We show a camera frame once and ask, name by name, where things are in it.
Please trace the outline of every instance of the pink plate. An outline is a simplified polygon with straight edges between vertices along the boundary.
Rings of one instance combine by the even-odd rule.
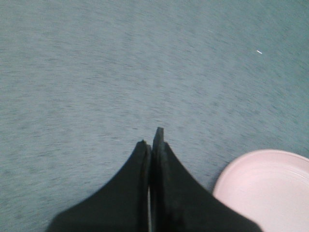
[[[258,150],[231,162],[213,195],[264,232],[309,232],[309,159]]]

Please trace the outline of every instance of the gray carpet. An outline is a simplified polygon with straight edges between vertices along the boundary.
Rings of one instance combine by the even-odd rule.
[[[136,142],[209,191],[236,157],[309,158],[309,2],[0,3],[0,231],[42,232]]]

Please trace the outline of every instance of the pink bowl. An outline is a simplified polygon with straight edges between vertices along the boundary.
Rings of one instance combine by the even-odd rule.
[[[309,159],[258,150],[231,162],[213,195],[264,232],[309,232]]]

